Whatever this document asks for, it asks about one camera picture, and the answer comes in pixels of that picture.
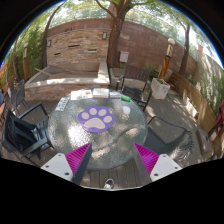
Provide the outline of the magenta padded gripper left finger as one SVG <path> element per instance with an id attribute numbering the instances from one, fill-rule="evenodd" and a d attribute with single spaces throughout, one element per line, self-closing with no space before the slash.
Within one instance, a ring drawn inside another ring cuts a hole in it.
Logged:
<path id="1" fill-rule="evenodd" d="M 92 144 L 87 143 L 67 154 L 57 153 L 42 166 L 42 169 L 79 185 L 83 179 L 91 154 Z"/>

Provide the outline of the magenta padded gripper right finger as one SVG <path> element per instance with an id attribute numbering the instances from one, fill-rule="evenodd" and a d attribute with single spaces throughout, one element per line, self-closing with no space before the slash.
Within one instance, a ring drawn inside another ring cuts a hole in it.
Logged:
<path id="1" fill-rule="evenodd" d="M 181 170 L 167 154 L 158 155 L 140 144 L 133 144 L 132 153 L 143 186 Z"/>

